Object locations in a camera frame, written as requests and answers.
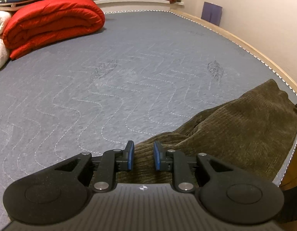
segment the purple board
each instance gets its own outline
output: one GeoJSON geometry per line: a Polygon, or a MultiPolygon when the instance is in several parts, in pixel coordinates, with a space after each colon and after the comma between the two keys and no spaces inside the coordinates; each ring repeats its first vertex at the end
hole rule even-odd
{"type": "Polygon", "coordinates": [[[204,2],[201,19],[219,26],[221,15],[222,15],[221,6],[204,2]]]}

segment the brown corduroy garment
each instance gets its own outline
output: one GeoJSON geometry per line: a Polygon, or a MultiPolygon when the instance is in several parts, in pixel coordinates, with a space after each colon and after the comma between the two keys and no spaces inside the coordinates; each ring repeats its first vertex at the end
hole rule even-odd
{"type": "Polygon", "coordinates": [[[166,150],[181,150],[187,156],[207,153],[272,181],[296,134],[297,108],[270,79],[238,99],[196,114],[173,132],[138,143],[133,171],[118,173],[118,182],[171,182],[171,173],[155,171],[156,140],[166,150]]]}

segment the mattress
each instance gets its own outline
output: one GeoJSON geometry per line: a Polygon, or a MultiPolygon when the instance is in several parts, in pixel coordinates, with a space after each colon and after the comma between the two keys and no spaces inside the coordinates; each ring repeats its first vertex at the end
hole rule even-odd
{"type": "Polygon", "coordinates": [[[9,62],[0,71],[0,229],[8,223],[2,196],[14,180],[83,151],[98,156],[173,131],[270,78],[297,103],[285,82],[235,43],[157,11],[107,14],[95,34],[9,62]]]}

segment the beige wall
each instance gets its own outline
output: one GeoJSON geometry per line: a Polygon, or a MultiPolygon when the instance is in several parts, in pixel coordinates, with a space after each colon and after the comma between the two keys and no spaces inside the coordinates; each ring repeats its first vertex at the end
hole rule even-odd
{"type": "Polygon", "coordinates": [[[201,17],[204,1],[223,7],[220,27],[248,42],[297,83],[297,0],[182,0],[201,17]]]}

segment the silver screw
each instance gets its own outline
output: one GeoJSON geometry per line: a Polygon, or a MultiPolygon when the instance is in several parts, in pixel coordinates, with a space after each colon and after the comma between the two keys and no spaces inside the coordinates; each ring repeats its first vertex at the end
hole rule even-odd
{"type": "Polygon", "coordinates": [[[184,191],[192,190],[194,186],[189,182],[182,182],[178,185],[178,188],[184,191]]]}
{"type": "Polygon", "coordinates": [[[100,182],[96,182],[94,184],[94,188],[97,190],[105,190],[109,187],[109,184],[104,182],[104,181],[100,181],[100,182]]]}

